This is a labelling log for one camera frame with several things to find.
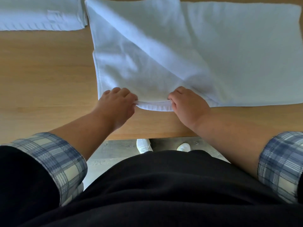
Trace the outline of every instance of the left hand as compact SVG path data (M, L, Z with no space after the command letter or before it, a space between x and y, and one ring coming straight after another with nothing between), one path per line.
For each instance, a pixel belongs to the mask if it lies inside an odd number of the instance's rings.
M103 93L91 113L108 123L113 132L134 114L136 100L138 97L127 88L115 87Z

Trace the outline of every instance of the gray floor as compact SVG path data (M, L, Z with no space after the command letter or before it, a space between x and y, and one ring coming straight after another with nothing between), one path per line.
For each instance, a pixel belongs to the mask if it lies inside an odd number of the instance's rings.
M200 137L151 139L150 141L154 152L176 150L182 143L189 143L192 150L204 150L215 158L227 161L216 149ZM87 188L114 164L137 154L139 152L136 147L136 140L105 141L87 161L88 173L83 181L84 188Z

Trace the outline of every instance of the plaid shirt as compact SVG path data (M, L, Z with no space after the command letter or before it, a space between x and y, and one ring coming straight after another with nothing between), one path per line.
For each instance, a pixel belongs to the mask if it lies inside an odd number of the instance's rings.
M37 160L54 180L64 206L83 191L87 164L67 141L45 132L18 139L15 147ZM289 203L297 202L297 187L303 171L303 133L284 132L272 138L259 157L259 181Z

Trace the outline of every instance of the right hand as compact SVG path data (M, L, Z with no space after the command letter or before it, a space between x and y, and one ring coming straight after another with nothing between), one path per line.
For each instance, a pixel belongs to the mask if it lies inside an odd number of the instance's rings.
M202 97L185 87L176 88L169 94L168 99L172 101L172 109L180 121L194 132L211 111Z

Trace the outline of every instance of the forearm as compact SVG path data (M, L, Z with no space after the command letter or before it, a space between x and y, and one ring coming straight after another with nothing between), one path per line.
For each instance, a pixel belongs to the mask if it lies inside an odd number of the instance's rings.
M51 130L50 133L66 140L88 160L112 131L113 125L109 121L90 113Z
M227 160L254 177L257 177L260 153L279 133L275 128L216 113L202 117L194 131Z

